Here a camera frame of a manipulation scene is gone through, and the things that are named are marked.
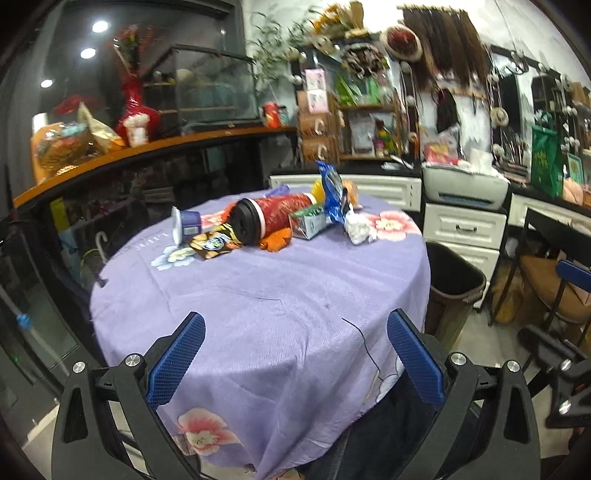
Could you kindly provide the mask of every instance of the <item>round table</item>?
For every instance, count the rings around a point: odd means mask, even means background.
[[[195,209],[218,212],[244,196]],[[402,308],[422,329],[428,258],[406,214],[360,200],[364,212],[382,213],[374,220],[384,239],[355,246],[331,226],[277,253],[243,247],[203,260],[173,247],[167,219],[104,267],[108,282],[95,285],[91,312],[109,365],[145,353],[190,311],[205,319],[201,349],[158,408],[186,453],[220,466],[252,464],[264,479],[320,457],[395,384],[404,367],[386,321]]]

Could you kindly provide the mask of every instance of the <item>black lid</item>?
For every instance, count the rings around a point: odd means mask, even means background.
[[[236,203],[230,212],[228,223],[232,225],[238,240],[244,245],[258,245],[261,239],[261,221],[255,206],[248,199]]]

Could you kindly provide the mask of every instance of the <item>glass door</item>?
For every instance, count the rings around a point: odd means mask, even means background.
[[[0,240],[0,414],[17,442],[58,405],[77,361],[96,361],[55,305],[18,228]]]

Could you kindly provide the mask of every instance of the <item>green bag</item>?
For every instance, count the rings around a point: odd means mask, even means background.
[[[552,115],[544,112],[540,119],[540,123],[543,122],[552,125]],[[531,184],[551,197],[561,197],[564,159],[558,146],[558,133],[540,125],[533,125],[531,129]]]

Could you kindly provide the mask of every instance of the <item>orange cloth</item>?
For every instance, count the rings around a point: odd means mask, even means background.
[[[278,252],[291,242],[291,228],[282,228],[261,240],[259,246],[268,252]]]

